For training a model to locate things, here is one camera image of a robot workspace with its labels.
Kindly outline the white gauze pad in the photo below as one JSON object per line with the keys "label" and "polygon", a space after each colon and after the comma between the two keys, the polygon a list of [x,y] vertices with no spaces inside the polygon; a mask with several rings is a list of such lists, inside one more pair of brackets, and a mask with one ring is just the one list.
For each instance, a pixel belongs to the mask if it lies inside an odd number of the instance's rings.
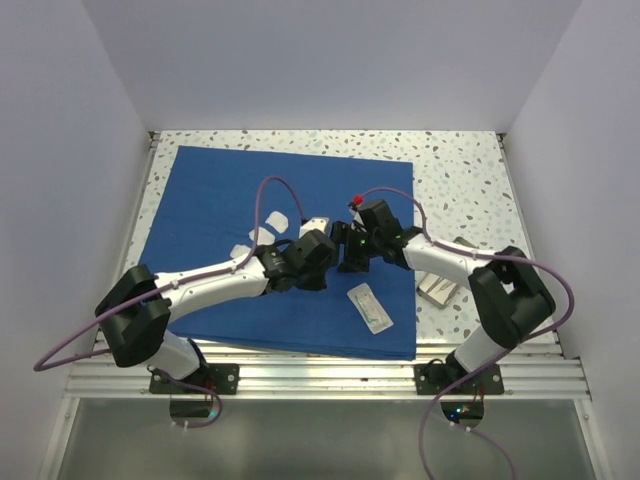
{"label": "white gauze pad", "polygon": [[247,245],[235,244],[230,252],[232,259],[237,259],[246,256],[251,251],[251,248]]}
{"label": "white gauze pad", "polygon": [[268,246],[273,245],[276,241],[275,235],[264,227],[258,227],[252,229],[249,234],[249,239],[253,241],[256,246]]}
{"label": "white gauze pad", "polygon": [[279,211],[272,211],[266,218],[265,223],[279,234],[286,232],[289,228],[288,217]]}

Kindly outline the white suture packet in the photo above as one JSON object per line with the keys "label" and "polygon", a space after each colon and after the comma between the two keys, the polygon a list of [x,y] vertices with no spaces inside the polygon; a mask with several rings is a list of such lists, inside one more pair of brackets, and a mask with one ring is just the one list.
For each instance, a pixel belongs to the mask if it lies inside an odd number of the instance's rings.
{"label": "white suture packet", "polygon": [[368,284],[357,285],[347,292],[347,296],[372,334],[377,335],[394,325]]}

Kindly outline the metal instrument tray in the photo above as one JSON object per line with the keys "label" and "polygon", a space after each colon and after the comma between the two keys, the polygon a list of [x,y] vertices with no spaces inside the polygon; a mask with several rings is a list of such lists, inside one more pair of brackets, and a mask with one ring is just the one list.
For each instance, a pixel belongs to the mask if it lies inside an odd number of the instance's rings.
{"label": "metal instrument tray", "polygon": [[460,286],[457,283],[451,281],[453,285],[447,290],[427,292],[427,288],[438,279],[447,280],[442,276],[438,276],[433,273],[427,273],[417,285],[417,294],[435,307],[444,309],[448,306],[454,295],[458,292]]}

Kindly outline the silver hemostat forceps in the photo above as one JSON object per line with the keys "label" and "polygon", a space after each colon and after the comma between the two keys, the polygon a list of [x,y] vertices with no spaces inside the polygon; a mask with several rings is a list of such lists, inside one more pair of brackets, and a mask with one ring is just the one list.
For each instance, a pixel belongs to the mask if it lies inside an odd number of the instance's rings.
{"label": "silver hemostat forceps", "polygon": [[452,285],[453,283],[451,281],[438,279],[431,286],[427,288],[427,292],[447,290]]}

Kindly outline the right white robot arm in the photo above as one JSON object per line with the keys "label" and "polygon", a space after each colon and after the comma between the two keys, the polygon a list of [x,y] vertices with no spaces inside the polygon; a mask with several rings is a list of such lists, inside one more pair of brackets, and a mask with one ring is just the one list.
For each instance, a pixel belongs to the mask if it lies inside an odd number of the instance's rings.
{"label": "right white robot arm", "polygon": [[533,263],[517,247],[498,253],[428,237],[403,227],[386,201],[351,204],[351,222],[336,221],[332,241],[343,247],[338,270],[364,273],[372,258],[449,280],[470,291],[480,326],[436,367],[457,392],[481,380],[481,368],[520,345],[555,312],[556,304]]}

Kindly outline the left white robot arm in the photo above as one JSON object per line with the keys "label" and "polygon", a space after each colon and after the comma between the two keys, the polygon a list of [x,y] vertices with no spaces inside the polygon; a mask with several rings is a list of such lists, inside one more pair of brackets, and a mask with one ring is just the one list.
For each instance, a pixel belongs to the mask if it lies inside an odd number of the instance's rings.
{"label": "left white robot arm", "polygon": [[95,309],[115,364],[145,365],[189,393],[213,386],[196,343],[171,333],[168,325],[232,300],[326,288],[325,274],[338,256],[329,236],[313,229],[281,245],[262,245],[241,259],[185,272],[154,274],[145,265],[127,270]]}

